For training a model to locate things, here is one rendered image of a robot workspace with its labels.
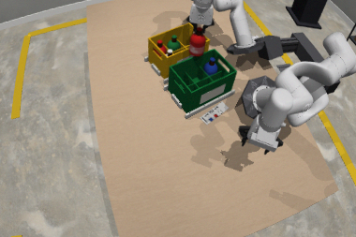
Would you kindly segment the red bottle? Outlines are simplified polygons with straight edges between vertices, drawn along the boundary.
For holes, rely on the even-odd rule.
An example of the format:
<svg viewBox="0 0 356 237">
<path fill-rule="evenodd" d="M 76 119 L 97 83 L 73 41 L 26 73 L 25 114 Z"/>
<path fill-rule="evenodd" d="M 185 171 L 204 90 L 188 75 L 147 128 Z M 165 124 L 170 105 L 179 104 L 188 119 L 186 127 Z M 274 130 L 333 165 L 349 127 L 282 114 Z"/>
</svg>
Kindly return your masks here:
<svg viewBox="0 0 356 237">
<path fill-rule="evenodd" d="M 165 54 L 167 54 L 166 47 L 165 47 L 164 45 L 162 46 L 162 40 L 159 40 L 159 41 L 157 42 L 157 47 L 158 47 L 161 51 L 163 51 Z M 157 52 L 155 48 L 154 48 L 154 51 Z M 157 54 L 161 57 L 161 55 L 160 55 L 158 52 L 157 52 Z"/>
<path fill-rule="evenodd" d="M 204 53 L 206 38 L 201 35 L 201 32 L 202 28 L 198 27 L 196 35 L 194 33 L 190 38 L 189 53 L 193 56 L 202 56 Z"/>
</svg>

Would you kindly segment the yellow crate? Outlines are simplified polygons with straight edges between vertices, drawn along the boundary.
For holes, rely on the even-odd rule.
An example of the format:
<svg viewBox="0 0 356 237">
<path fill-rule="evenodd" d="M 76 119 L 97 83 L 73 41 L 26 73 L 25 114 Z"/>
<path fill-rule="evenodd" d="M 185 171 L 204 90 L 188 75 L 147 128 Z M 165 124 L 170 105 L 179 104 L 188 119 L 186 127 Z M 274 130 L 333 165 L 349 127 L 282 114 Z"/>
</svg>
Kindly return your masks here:
<svg viewBox="0 0 356 237">
<path fill-rule="evenodd" d="M 148 61 L 150 64 L 154 64 L 159 69 L 160 75 L 163 79 L 167 79 L 169 77 L 169 66 L 193 57 L 193 55 L 189 53 L 189 43 L 190 37 L 193 34 L 193 29 L 193 25 L 187 23 L 148 38 Z M 172 52 L 172 55 L 168 57 L 157 47 L 157 42 L 162 40 L 163 45 L 166 47 L 168 52 L 167 43 L 171 40 L 171 36 L 173 35 L 177 36 L 177 40 L 181 44 L 181 49 Z M 154 51 L 154 48 L 161 55 L 161 57 Z"/>
</svg>

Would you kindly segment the white paper pick list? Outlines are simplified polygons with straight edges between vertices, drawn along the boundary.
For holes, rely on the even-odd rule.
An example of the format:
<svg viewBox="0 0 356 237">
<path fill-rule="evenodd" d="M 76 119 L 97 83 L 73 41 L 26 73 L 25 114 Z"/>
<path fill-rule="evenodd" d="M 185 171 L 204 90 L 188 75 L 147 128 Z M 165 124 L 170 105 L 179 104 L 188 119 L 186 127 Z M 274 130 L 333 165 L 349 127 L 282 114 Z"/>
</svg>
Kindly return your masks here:
<svg viewBox="0 0 356 237">
<path fill-rule="evenodd" d="M 218 105 L 216 105 L 214 108 L 206 112 L 200 119 L 208 125 L 211 123 L 216 117 L 218 117 L 220 114 L 222 114 L 224 111 L 226 111 L 229 107 L 223 103 L 220 102 Z"/>
</svg>

